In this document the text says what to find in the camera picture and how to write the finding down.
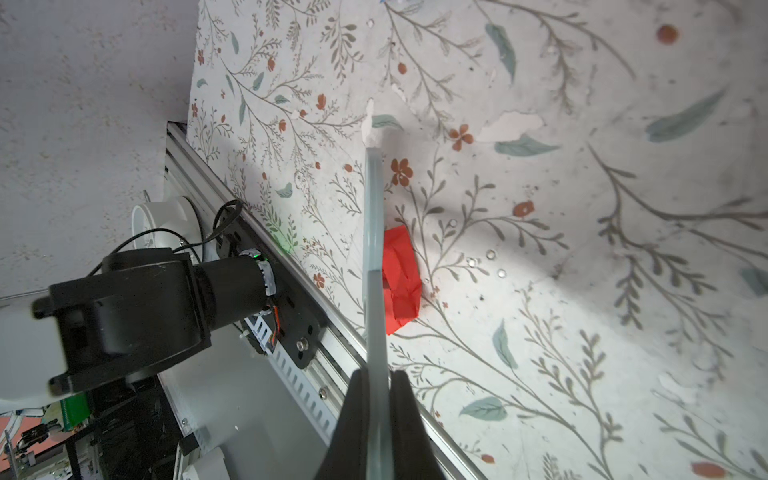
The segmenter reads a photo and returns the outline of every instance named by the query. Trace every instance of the floral wallpaper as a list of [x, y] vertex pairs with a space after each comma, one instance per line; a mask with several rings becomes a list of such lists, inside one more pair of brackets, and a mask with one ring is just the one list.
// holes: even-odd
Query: floral wallpaper
[[202, 0], [188, 140], [362, 329], [361, 124], [488, 478], [768, 478], [768, 4]]

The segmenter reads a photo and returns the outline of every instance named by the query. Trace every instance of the black mounting plate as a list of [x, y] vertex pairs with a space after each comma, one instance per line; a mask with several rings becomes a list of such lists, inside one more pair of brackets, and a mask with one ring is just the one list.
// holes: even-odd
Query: black mounting plate
[[[304, 369], [315, 356], [322, 333], [328, 325], [328, 316], [242, 217], [232, 222], [216, 240], [219, 258], [234, 257], [252, 248], [266, 257], [275, 274], [277, 294], [272, 301], [280, 315], [280, 334], [277, 338], [296, 366]], [[302, 352], [296, 346], [301, 339], [306, 339], [309, 344], [309, 348]]]

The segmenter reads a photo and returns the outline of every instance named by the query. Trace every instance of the orange wire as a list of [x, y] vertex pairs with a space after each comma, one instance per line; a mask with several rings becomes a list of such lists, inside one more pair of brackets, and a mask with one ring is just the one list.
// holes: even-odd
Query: orange wire
[[280, 331], [280, 314], [277, 312], [277, 305], [272, 305], [272, 310], [275, 311], [275, 331], [272, 334], [272, 344], [274, 345], [277, 341], [277, 333]]

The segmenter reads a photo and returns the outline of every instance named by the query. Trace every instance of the peeling paint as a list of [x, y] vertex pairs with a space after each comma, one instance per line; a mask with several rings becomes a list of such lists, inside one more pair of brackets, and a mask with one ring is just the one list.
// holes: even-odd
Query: peeling paint
[[519, 111], [506, 111], [498, 120], [484, 126], [477, 141], [514, 141], [524, 133], [544, 127], [544, 120], [539, 114], [524, 114]]
[[687, 405], [698, 403], [699, 389], [696, 387], [682, 386], [669, 372], [664, 372], [658, 377], [661, 386], [673, 397]]
[[416, 109], [408, 102], [408, 96], [406, 95], [405, 91], [400, 88], [399, 85], [396, 83], [392, 84], [392, 91], [394, 91], [398, 97], [400, 97], [400, 100], [402, 100], [402, 103], [406, 104], [408, 106], [408, 109], [411, 111], [412, 114], [414, 114], [416, 117], [419, 116], [419, 113], [416, 111]]
[[360, 124], [360, 133], [362, 134], [362, 143], [366, 147], [372, 147], [371, 133], [373, 131], [373, 99], [369, 98], [366, 104], [366, 117]]

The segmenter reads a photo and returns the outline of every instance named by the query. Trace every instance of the black cable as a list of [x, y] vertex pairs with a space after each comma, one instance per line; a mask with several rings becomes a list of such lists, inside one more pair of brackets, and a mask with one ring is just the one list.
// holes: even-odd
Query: black cable
[[237, 325], [237, 322], [233, 323], [232, 326], [235, 327], [237, 329], [237, 331], [240, 332], [241, 334], [245, 333], [245, 329], [241, 329], [240, 326]]
[[[232, 206], [235, 207], [234, 212], [228, 215], [227, 218], [221, 223], [221, 225], [216, 227], [216, 224], [218, 223], [218, 220], [223, 214], [223, 212], [227, 211], [227, 207], [232, 207]], [[187, 248], [194, 248], [200, 245], [204, 245], [205, 243], [208, 243], [211, 240], [218, 238], [222, 233], [224, 233], [224, 230], [226, 230], [226, 228], [230, 226], [240, 216], [241, 213], [243, 213], [243, 202], [241, 200], [235, 199], [235, 200], [230, 200], [226, 202], [224, 205], [221, 206], [219, 211], [216, 212], [216, 216], [214, 218], [214, 231], [211, 232], [211, 234], [208, 237], [204, 238], [202, 242], [190, 243], [188, 245], [183, 245], [182, 247], [178, 247], [177, 249], [174, 249], [174, 253], [180, 252]]]
[[[197, 207], [194, 206], [191, 200], [187, 199], [190, 202], [190, 205], [192, 206], [192, 211], [194, 212], [194, 217], [197, 220], [197, 229], [200, 231], [200, 238], [203, 238], [203, 221], [200, 219], [200, 213], [197, 211]], [[200, 262], [202, 263], [205, 261], [205, 249], [200, 249]]]
[[[181, 239], [181, 241], [185, 242], [185, 243], [187, 244], [187, 247], [188, 247], [188, 246], [190, 246], [190, 243], [189, 243], [189, 241], [188, 241], [186, 238], [184, 238], [184, 236], [182, 236], [180, 233], [176, 233], [176, 232], [174, 232], [173, 230], [168, 230], [167, 228], [151, 228], [151, 229], [149, 229], [149, 230], [145, 230], [145, 231], [143, 231], [143, 232], [141, 232], [141, 233], [137, 233], [137, 234], [133, 235], [131, 238], [129, 238], [128, 240], [125, 240], [123, 243], [121, 243], [120, 245], [118, 245], [118, 246], [117, 246], [117, 248], [115, 248], [114, 250], [112, 250], [112, 251], [111, 251], [109, 254], [111, 255], [111, 254], [113, 254], [113, 253], [117, 253], [117, 252], [119, 252], [120, 250], [122, 250], [122, 249], [123, 249], [123, 247], [125, 247], [126, 245], [128, 245], [130, 242], [132, 242], [132, 241], [136, 240], [137, 238], [139, 238], [139, 237], [142, 237], [143, 235], [146, 235], [147, 233], [154, 233], [154, 232], [166, 232], [166, 233], [172, 233], [173, 235], [176, 235], [177, 237], [179, 237], [179, 238]], [[194, 254], [195, 258], [197, 259], [197, 262], [198, 262], [198, 263], [200, 263], [200, 257], [197, 255], [197, 252], [196, 252], [196, 251], [194, 251], [194, 249], [192, 249], [192, 253]], [[88, 275], [86, 275], [86, 276], [91, 276], [91, 275], [94, 275], [94, 274], [96, 274], [96, 272], [98, 272], [98, 271], [99, 271], [99, 269], [101, 268], [101, 264], [102, 264], [102, 263], [103, 263], [103, 262], [99, 262], [99, 264], [98, 264], [98, 265], [97, 265], [97, 266], [96, 266], [96, 267], [95, 267], [93, 270], [91, 270], [91, 272], [90, 272]]]

